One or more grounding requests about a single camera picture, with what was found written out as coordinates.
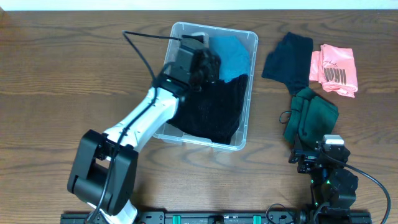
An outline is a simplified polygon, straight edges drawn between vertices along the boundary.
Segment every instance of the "white background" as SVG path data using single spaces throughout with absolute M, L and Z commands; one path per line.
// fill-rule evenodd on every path
M 398 0 L 0 0 L 5 11 L 398 9 Z

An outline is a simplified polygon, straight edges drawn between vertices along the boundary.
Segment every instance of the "black cloth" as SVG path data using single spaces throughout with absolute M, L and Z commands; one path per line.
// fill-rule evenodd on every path
M 187 134 L 230 144 L 239 127 L 247 84 L 246 74 L 228 83 L 223 80 L 205 83 L 201 91 L 192 92 L 178 106 L 168 123 Z
M 312 50 L 311 38 L 287 33 L 267 56 L 261 76 L 284 83 L 291 95 L 298 93 L 310 83 Z

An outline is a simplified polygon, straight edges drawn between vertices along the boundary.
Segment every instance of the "brown wood surface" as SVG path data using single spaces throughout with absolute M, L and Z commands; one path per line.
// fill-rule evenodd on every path
M 259 36 L 248 142 L 231 154 L 151 139 L 140 155 L 133 201 L 167 210 L 265 210 L 310 202 L 310 177 L 287 162 L 279 124 L 286 87 L 261 78 L 266 55 L 288 31 L 354 51 L 356 98 L 326 93 L 340 117 L 334 133 L 349 163 L 389 190 L 388 223 L 398 223 L 398 11 L 98 11 L 8 12 L 0 27 L 0 222 L 57 223 L 90 207 L 67 192 L 78 142 L 103 131 L 143 99 L 150 76 L 123 29 L 170 35 L 178 21 L 252 30 Z M 155 71 L 167 41 L 134 37 Z M 359 175 L 352 208 L 379 223 L 381 189 Z

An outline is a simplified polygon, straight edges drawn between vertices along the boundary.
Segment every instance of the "green tape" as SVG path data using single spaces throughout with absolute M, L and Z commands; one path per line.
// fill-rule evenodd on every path
M 254 215 L 253 216 L 253 224 L 261 224 L 261 216 Z
M 181 216 L 174 215 L 173 216 L 173 224 L 181 224 Z

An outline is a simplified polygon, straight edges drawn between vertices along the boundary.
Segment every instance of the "pink folded shirt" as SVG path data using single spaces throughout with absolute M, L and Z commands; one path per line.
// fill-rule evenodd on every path
M 353 50 L 321 45 L 320 52 L 312 52 L 310 81 L 318 81 L 327 92 L 355 97 L 358 81 Z

